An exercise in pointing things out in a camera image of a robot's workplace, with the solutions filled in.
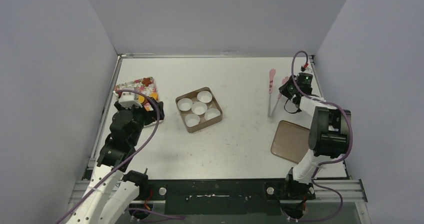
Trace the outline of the pink cat paw tongs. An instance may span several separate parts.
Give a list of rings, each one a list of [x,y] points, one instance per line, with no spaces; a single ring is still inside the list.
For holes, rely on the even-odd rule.
[[[272,101],[272,93],[273,93],[273,88],[274,88],[273,86],[274,86],[275,75],[276,75],[276,70],[273,68],[273,69],[271,69],[269,71],[268,109],[267,109],[267,116],[269,118],[271,118],[274,115],[274,113],[276,111],[276,108],[277,108],[277,106],[279,104],[279,101],[280,101],[280,99],[282,97],[282,94],[280,92],[278,92],[277,100],[275,102],[275,105],[274,105],[273,109],[271,109],[271,104],[272,104],[271,101]]]

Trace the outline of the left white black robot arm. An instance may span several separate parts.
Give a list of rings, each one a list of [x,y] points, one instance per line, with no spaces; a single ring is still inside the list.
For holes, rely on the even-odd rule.
[[[150,98],[148,103],[150,110],[138,101],[115,102],[110,133],[83,197],[67,214],[69,224],[113,224],[132,200],[149,194],[147,174],[127,171],[143,128],[157,127],[165,117],[163,102]]]

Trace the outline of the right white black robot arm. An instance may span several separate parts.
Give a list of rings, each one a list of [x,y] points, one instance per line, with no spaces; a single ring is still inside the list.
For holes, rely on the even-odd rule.
[[[340,111],[324,98],[312,94],[313,75],[301,72],[287,77],[278,89],[292,102],[297,112],[312,117],[308,135],[308,150],[302,160],[288,172],[282,195],[287,200],[299,200],[314,194],[312,181],[327,163],[345,155],[350,146],[348,121],[351,113]]]

